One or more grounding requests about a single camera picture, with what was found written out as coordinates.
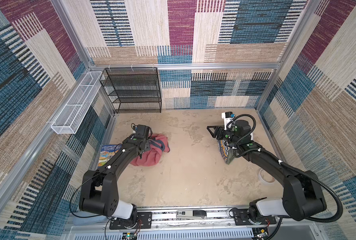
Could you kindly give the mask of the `grey handheld device on rail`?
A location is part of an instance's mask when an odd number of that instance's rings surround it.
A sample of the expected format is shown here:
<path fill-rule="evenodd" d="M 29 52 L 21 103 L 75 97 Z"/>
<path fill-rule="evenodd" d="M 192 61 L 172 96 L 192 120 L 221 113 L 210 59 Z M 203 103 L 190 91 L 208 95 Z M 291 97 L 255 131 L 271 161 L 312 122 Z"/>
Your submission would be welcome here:
<path fill-rule="evenodd" d="M 178 210 L 176 212 L 176 218 L 185 220 L 204 220 L 207 218 L 207 213 L 203 210 Z"/>

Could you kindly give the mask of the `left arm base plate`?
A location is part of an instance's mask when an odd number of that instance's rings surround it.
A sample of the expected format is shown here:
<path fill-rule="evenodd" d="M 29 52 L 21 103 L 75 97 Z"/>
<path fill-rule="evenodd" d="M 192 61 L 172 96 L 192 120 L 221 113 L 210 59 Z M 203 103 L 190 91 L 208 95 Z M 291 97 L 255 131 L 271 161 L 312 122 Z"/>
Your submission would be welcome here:
<path fill-rule="evenodd" d="M 135 230 L 138 228 L 150 229 L 152 226 L 152 212 L 138 212 L 132 214 L 129 219 L 113 218 L 110 221 L 110 230 Z"/>

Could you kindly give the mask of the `white tape roll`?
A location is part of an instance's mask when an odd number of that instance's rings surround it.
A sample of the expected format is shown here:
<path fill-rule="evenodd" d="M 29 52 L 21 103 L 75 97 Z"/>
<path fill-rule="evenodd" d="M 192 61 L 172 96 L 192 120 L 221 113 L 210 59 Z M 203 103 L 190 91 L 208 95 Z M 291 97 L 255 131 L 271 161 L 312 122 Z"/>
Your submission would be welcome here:
<path fill-rule="evenodd" d="M 265 185 L 271 185 L 276 181 L 274 177 L 272 177 L 263 169 L 258 170 L 258 178 Z"/>

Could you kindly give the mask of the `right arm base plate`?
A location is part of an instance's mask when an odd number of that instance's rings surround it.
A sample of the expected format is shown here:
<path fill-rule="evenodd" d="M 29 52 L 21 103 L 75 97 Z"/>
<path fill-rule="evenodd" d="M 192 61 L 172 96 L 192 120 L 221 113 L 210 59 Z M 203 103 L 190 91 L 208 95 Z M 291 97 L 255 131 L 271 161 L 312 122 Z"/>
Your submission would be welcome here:
<path fill-rule="evenodd" d="M 229 216 L 234 219 L 236 226 L 269 225 L 274 226 L 277 220 L 272 216 L 254 217 L 248 209 L 232 208 Z"/>

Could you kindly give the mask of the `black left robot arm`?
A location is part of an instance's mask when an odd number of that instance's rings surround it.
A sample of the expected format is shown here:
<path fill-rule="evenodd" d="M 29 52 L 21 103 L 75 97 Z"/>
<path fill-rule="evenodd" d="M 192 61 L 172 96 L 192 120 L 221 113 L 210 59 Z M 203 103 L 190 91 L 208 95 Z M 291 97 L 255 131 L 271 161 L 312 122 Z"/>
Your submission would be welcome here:
<path fill-rule="evenodd" d="M 150 149 L 151 128 L 136 125 L 134 131 L 110 160 L 84 174 L 79 198 L 81 211 L 109 217 L 117 210 L 120 202 L 119 177 L 132 160 Z"/>

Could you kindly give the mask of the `red cloth garment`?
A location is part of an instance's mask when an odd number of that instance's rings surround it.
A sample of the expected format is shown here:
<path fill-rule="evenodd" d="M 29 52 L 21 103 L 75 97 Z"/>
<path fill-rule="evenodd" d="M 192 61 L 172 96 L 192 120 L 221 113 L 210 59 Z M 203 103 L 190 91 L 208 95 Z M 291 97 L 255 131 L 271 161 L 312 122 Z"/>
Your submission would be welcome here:
<path fill-rule="evenodd" d="M 131 165 L 136 167 L 151 167 L 159 163 L 163 153 L 169 153 L 168 138 L 162 134 L 151 136 L 150 150 L 144 152 L 141 157 L 136 157 L 131 161 Z"/>

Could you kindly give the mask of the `blue illustrated children's book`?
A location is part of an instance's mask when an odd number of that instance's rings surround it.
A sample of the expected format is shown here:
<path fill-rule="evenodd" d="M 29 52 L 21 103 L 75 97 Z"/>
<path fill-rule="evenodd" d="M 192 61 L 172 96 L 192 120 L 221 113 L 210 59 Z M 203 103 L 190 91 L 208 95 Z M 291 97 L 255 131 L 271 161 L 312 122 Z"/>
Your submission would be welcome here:
<path fill-rule="evenodd" d="M 103 145 L 99 157 L 98 167 L 105 165 L 122 147 L 122 144 Z"/>

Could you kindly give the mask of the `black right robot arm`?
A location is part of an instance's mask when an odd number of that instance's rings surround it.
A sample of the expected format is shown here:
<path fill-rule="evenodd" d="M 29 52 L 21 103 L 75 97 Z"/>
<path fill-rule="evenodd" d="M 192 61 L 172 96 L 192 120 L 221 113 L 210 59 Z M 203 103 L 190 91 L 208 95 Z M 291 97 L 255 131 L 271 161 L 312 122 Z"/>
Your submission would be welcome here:
<path fill-rule="evenodd" d="M 250 202 L 250 219 L 259 222 L 266 216 L 282 216 L 301 221 L 325 211 L 327 204 L 321 186 L 310 177 L 283 167 L 276 156 L 252 140 L 250 129 L 244 120 L 237 121 L 235 131 L 225 130 L 223 126 L 207 127 L 213 138 L 227 144 L 232 157 L 244 158 L 259 166 L 283 187 L 283 195 L 279 199 L 262 198 Z"/>

